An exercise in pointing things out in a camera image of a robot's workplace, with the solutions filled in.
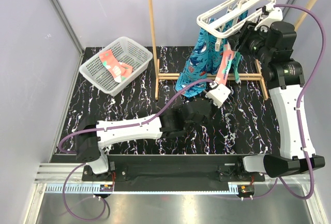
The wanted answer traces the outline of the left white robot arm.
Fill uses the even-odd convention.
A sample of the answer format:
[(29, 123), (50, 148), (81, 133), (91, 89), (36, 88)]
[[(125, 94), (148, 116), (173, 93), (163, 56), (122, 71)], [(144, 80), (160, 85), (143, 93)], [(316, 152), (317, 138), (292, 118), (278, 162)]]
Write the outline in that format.
[(86, 163), (98, 179), (105, 181), (112, 173), (103, 148), (131, 140), (170, 139), (185, 135), (194, 125), (204, 125), (212, 115), (212, 100), (197, 98), (188, 103), (167, 108), (160, 115), (123, 121), (99, 121), (88, 116), (74, 137), (76, 161)]

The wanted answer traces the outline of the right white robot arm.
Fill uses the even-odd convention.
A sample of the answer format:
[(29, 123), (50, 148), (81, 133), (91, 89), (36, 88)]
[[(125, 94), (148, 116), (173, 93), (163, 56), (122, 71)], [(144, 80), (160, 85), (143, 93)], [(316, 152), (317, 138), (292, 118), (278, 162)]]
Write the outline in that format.
[(280, 154), (245, 156), (243, 163), (235, 167), (235, 175), (241, 181), (248, 180), (254, 172), (279, 177), (325, 166), (324, 157), (316, 154), (310, 141), (304, 100), (299, 97), (305, 78), (301, 64), (291, 58), (296, 37), (294, 26), (288, 22), (258, 27), (246, 21), (229, 38), (231, 47), (249, 52), (261, 63), (280, 130)]

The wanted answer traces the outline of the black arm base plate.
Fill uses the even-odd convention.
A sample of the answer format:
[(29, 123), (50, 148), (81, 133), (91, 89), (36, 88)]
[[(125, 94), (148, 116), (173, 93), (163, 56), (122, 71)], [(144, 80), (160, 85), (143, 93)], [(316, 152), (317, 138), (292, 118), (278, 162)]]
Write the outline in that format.
[(96, 175), (85, 166), (82, 180), (115, 182), (115, 192), (222, 191), (228, 183), (259, 183), (265, 177), (244, 173), (240, 155), (110, 155), (109, 172)]

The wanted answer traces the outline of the pink sock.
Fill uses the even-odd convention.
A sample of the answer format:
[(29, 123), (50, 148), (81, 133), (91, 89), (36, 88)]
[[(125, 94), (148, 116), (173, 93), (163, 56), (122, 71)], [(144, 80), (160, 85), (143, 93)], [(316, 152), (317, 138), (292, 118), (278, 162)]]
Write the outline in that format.
[(226, 85), (228, 75), (231, 69), (232, 62), (235, 58), (236, 52), (231, 49), (230, 44), (227, 42), (223, 46), (223, 54), (222, 54), (222, 60), (221, 64), (219, 66), (217, 75), (215, 77), (215, 82), (220, 85)]
[(99, 58), (103, 66), (111, 73), (116, 83), (122, 83), (133, 72), (133, 67), (124, 62), (119, 62), (112, 50), (100, 53)]

